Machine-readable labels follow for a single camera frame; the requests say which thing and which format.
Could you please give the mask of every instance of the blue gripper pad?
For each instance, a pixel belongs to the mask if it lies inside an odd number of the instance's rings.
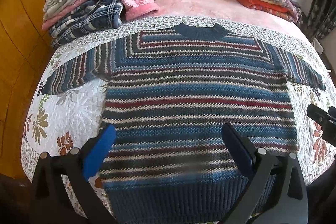
[[[107,156],[116,139],[116,129],[109,124],[99,135],[99,140],[83,161],[83,176],[87,181],[97,174],[104,158]]]

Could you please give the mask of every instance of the sweater sleeve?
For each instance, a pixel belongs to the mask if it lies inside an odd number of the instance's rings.
[[[285,71],[288,81],[321,90],[326,89],[321,75],[301,58],[271,44],[265,43],[265,46],[271,53],[273,64]]]
[[[113,72],[112,43],[104,43],[69,60],[58,67],[47,79],[41,93],[55,95],[78,88],[99,77],[108,79]]]

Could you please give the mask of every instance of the plaid shirt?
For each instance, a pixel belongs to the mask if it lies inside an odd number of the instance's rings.
[[[78,37],[104,28],[119,28],[123,5],[120,0],[88,0],[68,13],[49,29],[55,38],[51,45],[59,47]]]

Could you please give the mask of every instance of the sweater cuff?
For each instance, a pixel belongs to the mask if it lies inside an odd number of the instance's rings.
[[[129,9],[126,12],[126,20],[132,20],[135,18],[138,18],[140,16],[146,15],[148,13],[155,13],[159,10],[159,7],[156,3],[152,2],[152,3],[146,3],[143,5],[140,5],[138,7],[134,7]]]

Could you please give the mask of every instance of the pink blanket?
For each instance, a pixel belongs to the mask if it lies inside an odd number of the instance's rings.
[[[292,22],[259,10],[242,6],[236,0],[155,0],[159,12],[154,16],[208,16],[257,25],[289,34],[306,41],[306,37]]]

